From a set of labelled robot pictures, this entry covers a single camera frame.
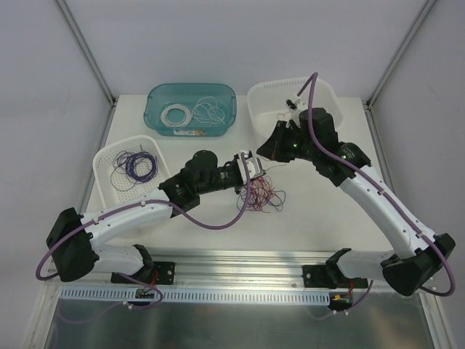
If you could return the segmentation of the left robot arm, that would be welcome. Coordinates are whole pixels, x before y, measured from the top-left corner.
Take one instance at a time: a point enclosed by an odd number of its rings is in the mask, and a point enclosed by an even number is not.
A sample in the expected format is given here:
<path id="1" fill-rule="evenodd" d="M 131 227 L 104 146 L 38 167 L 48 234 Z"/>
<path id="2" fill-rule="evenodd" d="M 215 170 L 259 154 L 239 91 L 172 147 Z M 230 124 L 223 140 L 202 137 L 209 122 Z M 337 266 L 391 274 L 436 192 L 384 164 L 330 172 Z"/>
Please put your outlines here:
<path id="1" fill-rule="evenodd" d="M 198 151 L 173 177 L 156 189 L 117 206 L 79 214 L 74 208 L 62 211 L 49 235 L 49 249 L 44 260 L 51 259 L 54 275 L 44 276 L 36 270 L 36 278 L 46 281 L 58 277 L 62 282 L 77 281 L 91 272 L 111 274 L 114 284 L 150 284 L 155 280 L 156 263 L 141 244 L 113 246 L 108 242 L 121 234 L 179 215 L 207 230 L 223 230 L 234 225 L 239 213 L 222 225 L 209 225 L 191 215 L 201 196 L 229 188 L 236 193 L 244 189 L 251 195 L 251 184 L 264 175 L 261 161 L 252 153 L 241 151 L 233 160 L 218 165 L 215 153 Z"/>

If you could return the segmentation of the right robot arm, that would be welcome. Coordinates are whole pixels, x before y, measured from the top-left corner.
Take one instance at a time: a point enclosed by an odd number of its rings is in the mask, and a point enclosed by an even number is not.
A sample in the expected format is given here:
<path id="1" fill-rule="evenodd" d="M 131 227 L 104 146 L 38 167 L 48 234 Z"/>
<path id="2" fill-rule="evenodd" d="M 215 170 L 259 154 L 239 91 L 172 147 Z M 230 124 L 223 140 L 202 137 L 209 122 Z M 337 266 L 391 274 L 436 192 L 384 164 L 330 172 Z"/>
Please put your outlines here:
<path id="1" fill-rule="evenodd" d="M 311 269 L 313 285 L 335 289 L 354 278 L 373 279 L 411 296 L 443 268 L 455 248 L 449 234 L 436 234 L 408 211 L 356 144 L 339 140 L 333 116 L 323 108 L 302 111 L 298 121 L 278 121 L 257 153 L 281 163 L 312 162 L 320 175 L 360 205 L 392 245 L 387 252 L 340 249 Z"/>

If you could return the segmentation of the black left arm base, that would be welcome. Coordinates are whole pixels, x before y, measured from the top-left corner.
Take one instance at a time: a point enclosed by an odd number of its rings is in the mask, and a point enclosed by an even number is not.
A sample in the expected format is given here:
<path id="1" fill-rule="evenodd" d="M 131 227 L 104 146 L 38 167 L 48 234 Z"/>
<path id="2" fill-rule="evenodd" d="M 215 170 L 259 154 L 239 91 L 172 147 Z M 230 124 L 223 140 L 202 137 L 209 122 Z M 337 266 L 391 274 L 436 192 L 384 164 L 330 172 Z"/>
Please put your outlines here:
<path id="1" fill-rule="evenodd" d="M 155 261 L 151 265 L 142 267 L 136 273 L 129 277 L 122 276 L 121 273 L 112 273 L 110 282 L 112 284 L 151 284 L 155 285 L 172 285 L 175 276 L 175 262 Z"/>

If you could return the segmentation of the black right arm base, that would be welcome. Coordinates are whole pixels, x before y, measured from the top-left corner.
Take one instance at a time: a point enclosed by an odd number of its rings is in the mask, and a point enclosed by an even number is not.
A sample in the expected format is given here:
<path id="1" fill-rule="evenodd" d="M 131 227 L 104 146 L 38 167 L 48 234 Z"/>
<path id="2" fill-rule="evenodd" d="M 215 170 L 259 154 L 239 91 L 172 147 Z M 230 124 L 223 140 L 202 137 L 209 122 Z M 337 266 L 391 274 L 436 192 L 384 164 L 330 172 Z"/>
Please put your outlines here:
<path id="1" fill-rule="evenodd" d="M 368 280 L 366 278 L 347 278 L 339 270 L 337 262 L 340 257 L 351 251 L 350 248 L 343 248 L 330 256 L 324 264 L 303 265 L 302 278 L 305 288 L 325 288 L 325 289 L 367 289 Z"/>

